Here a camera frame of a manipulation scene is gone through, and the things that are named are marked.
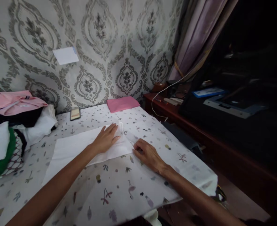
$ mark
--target pink cloth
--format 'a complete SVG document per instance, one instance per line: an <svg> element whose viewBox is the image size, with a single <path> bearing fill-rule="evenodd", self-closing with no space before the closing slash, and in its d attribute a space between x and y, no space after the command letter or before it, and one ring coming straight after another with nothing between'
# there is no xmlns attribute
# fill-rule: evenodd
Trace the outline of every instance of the pink cloth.
<svg viewBox="0 0 277 226"><path fill-rule="evenodd" d="M48 104L28 91L0 92L0 115L12 116L45 107Z"/></svg>
<svg viewBox="0 0 277 226"><path fill-rule="evenodd" d="M111 113L140 106L132 96L107 100L107 105Z"/></svg>

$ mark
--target white cable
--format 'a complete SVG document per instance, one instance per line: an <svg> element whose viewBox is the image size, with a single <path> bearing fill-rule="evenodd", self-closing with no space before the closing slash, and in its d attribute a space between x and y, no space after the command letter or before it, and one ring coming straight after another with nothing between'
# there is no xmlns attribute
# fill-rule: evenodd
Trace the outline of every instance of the white cable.
<svg viewBox="0 0 277 226"><path fill-rule="evenodd" d="M195 65L195 67L193 67L192 70L190 70L184 77L182 77L181 79L179 79L177 82L173 83L172 85L175 85L176 83L180 82L180 81L183 80L185 77L187 77L187 76L197 67L197 65ZM155 110L153 109L153 100L157 97L158 94L160 94L161 92L165 91L167 88L165 88L165 89L163 89L162 91L158 92L158 93L155 95L155 97L152 99L152 101L151 101L151 108L152 108L153 112L154 112L158 117L166 118L165 121L168 119L168 117L160 116L160 115L158 115L158 114L155 112Z"/></svg>

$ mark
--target printed tablecloth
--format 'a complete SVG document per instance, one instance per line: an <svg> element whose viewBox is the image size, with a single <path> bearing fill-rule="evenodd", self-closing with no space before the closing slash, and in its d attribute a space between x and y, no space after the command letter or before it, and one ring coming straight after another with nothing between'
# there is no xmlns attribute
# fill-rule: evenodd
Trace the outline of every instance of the printed tablecloth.
<svg viewBox="0 0 277 226"><path fill-rule="evenodd" d="M0 179L1 226L42 187L58 138L118 121L132 144L145 139L177 172L207 195L215 194L217 175L141 107L111 114L104 104L82 109L79 120L70 121L70 113L56 117L58 128L25 153L24 166ZM173 157L166 158L167 152ZM45 225L117 225L180 199L168 182L128 154L86 167Z"/></svg>

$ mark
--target gray patterned wall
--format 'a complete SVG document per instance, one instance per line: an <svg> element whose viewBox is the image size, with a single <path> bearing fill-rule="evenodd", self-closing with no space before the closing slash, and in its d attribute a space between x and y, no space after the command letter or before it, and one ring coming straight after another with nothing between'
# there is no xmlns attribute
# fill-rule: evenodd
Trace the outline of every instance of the gray patterned wall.
<svg viewBox="0 0 277 226"><path fill-rule="evenodd" d="M182 0L0 1L0 91L28 89L58 112L131 95L171 68ZM60 66L53 49L73 46Z"/></svg>

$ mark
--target smartphone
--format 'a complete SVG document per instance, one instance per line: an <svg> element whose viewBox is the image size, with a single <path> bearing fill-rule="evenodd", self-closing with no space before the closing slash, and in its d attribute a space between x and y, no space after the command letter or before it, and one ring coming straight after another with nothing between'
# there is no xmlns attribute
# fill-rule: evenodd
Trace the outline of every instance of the smartphone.
<svg viewBox="0 0 277 226"><path fill-rule="evenodd" d="M71 121L77 120L81 117L80 108L72 108L71 110Z"/></svg>

